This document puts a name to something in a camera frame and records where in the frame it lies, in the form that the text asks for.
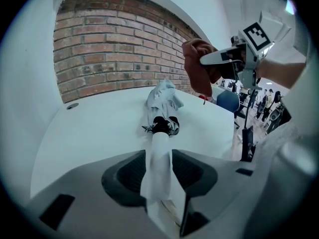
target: person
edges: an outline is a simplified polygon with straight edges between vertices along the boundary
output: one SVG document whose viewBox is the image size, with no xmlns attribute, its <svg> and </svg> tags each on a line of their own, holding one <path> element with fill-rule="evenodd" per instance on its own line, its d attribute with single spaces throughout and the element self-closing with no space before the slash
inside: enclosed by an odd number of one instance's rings
<svg viewBox="0 0 319 239">
<path fill-rule="evenodd" d="M 255 101 L 258 101 L 258 90 L 256 90 L 251 97 L 251 109 L 254 107 Z"/>
<path fill-rule="evenodd" d="M 240 89 L 241 89 L 241 96 L 240 96 L 240 98 L 239 98 L 239 101 L 240 101 L 241 103 L 244 103 L 245 100 L 246 100 L 246 98 L 247 98 L 247 96 L 248 96 L 248 90 L 249 90 L 249 89 L 244 88 L 243 85 L 240 86 Z"/>
<path fill-rule="evenodd" d="M 273 96 L 272 96 L 272 93 L 274 91 L 272 89 L 270 89 L 267 93 L 267 99 L 266 99 L 266 104 L 265 104 L 265 108 L 264 108 L 264 115 L 262 117 L 262 122 L 265 121 L 265 119 L 268 117 L 269 115 L 269 111 L 270 111 L 270 108 L 271 108 L 271 105 L 273 104 Z"/>
<path fill-rule="evenodd" d="M 255 119 L 259 119 L 260 114 L 263 113 L 265 106 L 266 106 L 267 98 L 268 98 L 267 97 L 267 89 L 265 89 L 264 96 L 258 104 L 257 112 L 256 112 L 256 115 L 254 116 Z"/>
</svg>

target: towel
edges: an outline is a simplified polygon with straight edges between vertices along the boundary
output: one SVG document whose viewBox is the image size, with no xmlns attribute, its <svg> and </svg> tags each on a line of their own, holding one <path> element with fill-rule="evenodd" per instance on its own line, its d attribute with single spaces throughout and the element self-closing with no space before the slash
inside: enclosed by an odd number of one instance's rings
<svg viewBox="0 0 319 239">
<path fill-rule="evenodd" d="M 147 122 L 143 126 L 145 131 L 155 133 L 159 131 L 159 126 L 165 126 L 168 135 L 176 135 L 179 132 L 176 112 L 184 104 L 175 95 L 175 85 L 170 80 L 159 82 L 150 92 L 145 105 L 148 108 Z"/>
<path fill-rule="evenodd" d="M 193 39 L 182 44 L 185 57 L 185 71 L 190 80 L 190 85 L 194 91 L 212 96 L 211 83 L 215 83 L 221 77 L 215 65 L 202 65 L 200 58 L 204 55 L 217 51 L 209 43 L 201 39 Z"/>
</svg>

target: black chair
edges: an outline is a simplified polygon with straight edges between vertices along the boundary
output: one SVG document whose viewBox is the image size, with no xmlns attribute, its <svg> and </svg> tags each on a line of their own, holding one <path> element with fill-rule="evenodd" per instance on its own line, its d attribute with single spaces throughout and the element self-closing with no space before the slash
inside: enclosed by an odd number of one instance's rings
<svg viewBox="0 0 319 239">
<path fill-rule="evenodd" d="M 234 114 L 234 117 L 237 118 L 243 118 L 245 119 L 246 116 L 242 112 L 244 105 L 240 104 L 239 102 L 239 96 L 235 92 L 231 92 L 229 90 L 225 90 L 224 92 L 220 93 L 217 96 L 216 104 Z M 237 126 L 236 129 L 239 128 L 239 124 L 235 122 L 235 125 Z"/>
</svg>

